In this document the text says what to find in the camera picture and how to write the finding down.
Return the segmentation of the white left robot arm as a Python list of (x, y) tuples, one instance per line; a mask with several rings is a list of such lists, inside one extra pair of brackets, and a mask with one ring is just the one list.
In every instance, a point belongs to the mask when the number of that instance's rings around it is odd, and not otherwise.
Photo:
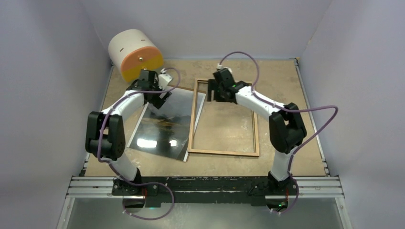
[(133, 166), (125, 155), (126, 138), (124, 122), (146, 104), (160, 109), (171, 96), (169, 83), (173, 77), (167, 69), (160, 73), (142, 69), (139, 78), (126, 89), (124, 94), (110, 107), (88, 115), (85, 150), (93, 154), (100, 163), (106, 163), (130, 195), (142, 190), (140, 170)]

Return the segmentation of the wooden picture frame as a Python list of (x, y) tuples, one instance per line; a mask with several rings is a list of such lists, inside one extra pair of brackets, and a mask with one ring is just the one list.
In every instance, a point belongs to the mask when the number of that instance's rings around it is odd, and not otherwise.
[(260, 149), (259, 149), (259, 137), (258, 137), (258, 121), (257, 121), (257, 114), (255, 112), (251, 112), (252, 115), (252, 133), (253, 133), (253, 145), (254, 151), (253, 152), (237, 152), (237, 151), (223, 151), (223, 150), (206, 150), (206, 149), (194, 149), (193, 148), (193, 140), (194, 140), (194, 131), (196, 129), (195, 121), (196, 121), (196, 105), (197, 105), (197, 97), (198, 97), (198, 86), (199, 83), (208, 84), (208, 79), (203, 78), (196, 78), (194, 80), (194, 88), (193, 88), (193, 96), (192, 96), (192, 108), (191, 108), (191, 121), (190, 121), (190, 129), (189, 129), (189, 142), (187, 146), (188, 153), (197, 153), (197, 154), (211, 154), (211, 155), (226, 155), (226, 156), (248, 156), (248, 157), (259, 157), (260, 156)]

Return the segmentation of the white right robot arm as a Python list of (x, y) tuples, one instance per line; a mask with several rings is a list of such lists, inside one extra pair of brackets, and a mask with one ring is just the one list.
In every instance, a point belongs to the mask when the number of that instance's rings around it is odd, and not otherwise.
[(280, 194), (291, 180), (294, 153), (307, 135), (302, 117), (297, 112), (298, 106), (273, 100), (265, 103), (254, 96), (251, 85), (236, 82), (230, 68), (218, 66), (213, 76), (215, 101), (241, 105), (268, 119), (269, 139), (275, 149), (273, 165), (268, 173), (268, 188), (272, 193)]

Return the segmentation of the mountain landscape photo print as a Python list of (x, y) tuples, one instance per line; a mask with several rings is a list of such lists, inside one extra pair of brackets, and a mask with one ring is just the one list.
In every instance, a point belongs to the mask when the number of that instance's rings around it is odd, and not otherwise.
[(127, 147), (186, 162), (193, 94), (171, 94), (156, 109), (146, 104)]

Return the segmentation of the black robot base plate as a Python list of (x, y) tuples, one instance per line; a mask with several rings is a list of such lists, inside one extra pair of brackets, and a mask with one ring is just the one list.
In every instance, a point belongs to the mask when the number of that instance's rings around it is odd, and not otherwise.
[(142, 186), (113, 179), (112, 195), (141, 198), (146, 207), (162, 203), (249, 204), (253, 207), (287, 208), (298, 192), (291, 179), (274, 185), (268, 176), (250, 177), (142, 177)]

